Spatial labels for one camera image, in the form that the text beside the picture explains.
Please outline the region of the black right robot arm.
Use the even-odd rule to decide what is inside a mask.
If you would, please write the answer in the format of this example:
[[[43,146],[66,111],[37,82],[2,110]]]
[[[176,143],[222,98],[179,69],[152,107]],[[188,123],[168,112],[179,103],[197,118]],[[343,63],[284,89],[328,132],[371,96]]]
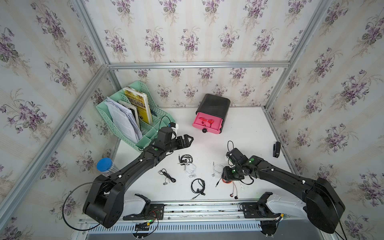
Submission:
[[[305,204],[299,211],[288,211],[288,215],[303,213],[304,217],[322,232],[336,232],[346,207],[330,182],[322,178],[313,180],[289,173],[258,156],[248,158],[237,148],[227,152],[226,157],[232,166],[224,167],[223,180],[240,181],[249,176],[274,184]]]

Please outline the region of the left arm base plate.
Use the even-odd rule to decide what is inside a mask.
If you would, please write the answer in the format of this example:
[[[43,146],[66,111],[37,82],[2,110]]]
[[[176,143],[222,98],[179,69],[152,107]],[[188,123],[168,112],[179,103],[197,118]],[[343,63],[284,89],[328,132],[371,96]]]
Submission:
[[[156,204],[141,194],[135,194],[124,200],[122,218],[124,221],[144,220],[150,218],[153,212],[159,220],[164,218],[165,204]]]

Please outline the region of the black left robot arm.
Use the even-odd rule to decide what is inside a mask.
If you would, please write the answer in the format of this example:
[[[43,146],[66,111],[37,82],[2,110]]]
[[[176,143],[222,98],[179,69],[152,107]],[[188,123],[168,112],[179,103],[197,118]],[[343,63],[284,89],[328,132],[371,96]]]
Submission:
[[[131,163],[109,176],[100,175],[91,184],[83,214],[109,229],[123,215],[124,196],[129,187],[145,172],[154,168],[176,150],[191,146],[194,138],[177,136],[170,127],[162,127],[157,137]]]

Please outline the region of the pink top drawer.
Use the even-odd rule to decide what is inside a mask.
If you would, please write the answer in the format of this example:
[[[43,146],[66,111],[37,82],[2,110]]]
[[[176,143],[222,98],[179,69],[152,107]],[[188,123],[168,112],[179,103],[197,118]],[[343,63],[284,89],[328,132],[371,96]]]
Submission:
[[[220,117],[198,112],[192,126],[203,133],[220,134],[224,120]]]

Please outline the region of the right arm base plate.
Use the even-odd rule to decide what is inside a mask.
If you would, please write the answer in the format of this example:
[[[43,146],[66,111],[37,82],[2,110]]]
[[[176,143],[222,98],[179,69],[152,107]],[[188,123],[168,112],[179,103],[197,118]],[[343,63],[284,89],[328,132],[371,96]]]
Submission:
[[[267,200],[272,195],[272,192],[265,192],[257,202],[240,203],[245,219],[279,218],[281,214],[273,213],[267,206]]]

